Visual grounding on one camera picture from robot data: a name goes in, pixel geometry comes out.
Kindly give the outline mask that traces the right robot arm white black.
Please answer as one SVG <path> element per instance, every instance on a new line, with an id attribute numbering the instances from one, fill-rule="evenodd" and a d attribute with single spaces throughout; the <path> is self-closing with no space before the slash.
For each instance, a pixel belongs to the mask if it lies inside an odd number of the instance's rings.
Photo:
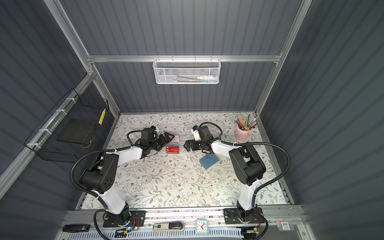
<path id="1" fill-rule="evenodd" d="M 206 154 L 200 159 L 204 169 L 213 166 L 219 160 L 218 155 L 231 160 L 235 175 L 242 184 L 236 215 L 241 223 L 249 223 L 257 214 L 256 191 L 266 172 L 259 154 L 252 145 L 225 143 L 221 137 L 215 138 L 205 123 L 193 126 L 191 132 L 194 139 L 187 140 L 184 148 L 188 152 L 201 150 Z"/>

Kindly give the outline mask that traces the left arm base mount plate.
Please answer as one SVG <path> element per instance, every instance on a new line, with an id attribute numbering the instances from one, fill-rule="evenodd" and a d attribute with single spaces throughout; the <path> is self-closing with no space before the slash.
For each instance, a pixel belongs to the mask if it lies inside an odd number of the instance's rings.
<path id="1" fill-rule="evenodd" d="M 105 212 L 103 215 L 103 227 L 142 227 L 146 218 L 146 211 L 123 211 L 119 215 Z"/>

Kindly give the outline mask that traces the clear acrylic organizer box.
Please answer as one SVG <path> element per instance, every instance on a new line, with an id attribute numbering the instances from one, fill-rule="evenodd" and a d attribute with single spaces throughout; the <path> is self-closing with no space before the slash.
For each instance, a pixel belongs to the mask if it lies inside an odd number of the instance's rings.
<path id="1" fill-rule="evenodd" d="M 181 132 L 181 133 L 177 133 L 177 134 L 174 134 L 175 136 L 179 136 L 180 137 L 180 142 L 178 145 L 174 145 L 174 144 L 170 144 L 168 143 L 166 146 L 179 146 L 180 147 L 180 153 L 179 154 L 182 154 L 184 152 L 187 152 L 184 148 L 184 143 L 187 141 L 187 140 L 194 140 L 195 137 L 194 135 L 191 133 L 191 132 Z"/>

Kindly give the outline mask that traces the blue leather card holder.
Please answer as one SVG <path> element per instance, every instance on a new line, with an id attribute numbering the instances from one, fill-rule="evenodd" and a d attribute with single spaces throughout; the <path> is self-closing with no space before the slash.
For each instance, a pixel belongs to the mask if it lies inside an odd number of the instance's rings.
<path id="1" fill-rule="evenodd" d="M 219 158 L 215 154 L 208 154 L 202 157 L 199 162 L 202 167 L 207 170 L 219 161 Z"/>

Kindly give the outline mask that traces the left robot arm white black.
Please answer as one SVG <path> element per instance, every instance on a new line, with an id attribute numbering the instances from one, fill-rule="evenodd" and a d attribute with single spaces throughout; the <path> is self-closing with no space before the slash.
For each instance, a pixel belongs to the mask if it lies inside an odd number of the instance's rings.
<path id="1" fill-rule="evenodd" d="M 103 205 L 109 220 L 116 225 L 126 226 L 133 218 L 129 205 L 115 188 L 119 166 L 148 157 L 151 151 L 159 152 L 169 144 L 175 135 L 165 132 L 158 134 L 156 127 L 131 131 L 127 134 L 129 146 L 98 153 L 93 165 L 85 169 L 80 184 Z"/>

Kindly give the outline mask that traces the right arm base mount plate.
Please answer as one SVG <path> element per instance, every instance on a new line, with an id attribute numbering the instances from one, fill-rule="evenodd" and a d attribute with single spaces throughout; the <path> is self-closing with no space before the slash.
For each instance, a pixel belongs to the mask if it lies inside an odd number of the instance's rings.
<path id="1" fill-rule="evenodd" d="M 245 211 L 242 208 L 225 208 L 223 209 L 223 215 L 225 218 L 225 223 L 228 225 L 235 224 L 256 224 L 260 225 L 265 223 L 262 215 L 261 208 L 253 208 L 251 210 Z"/>

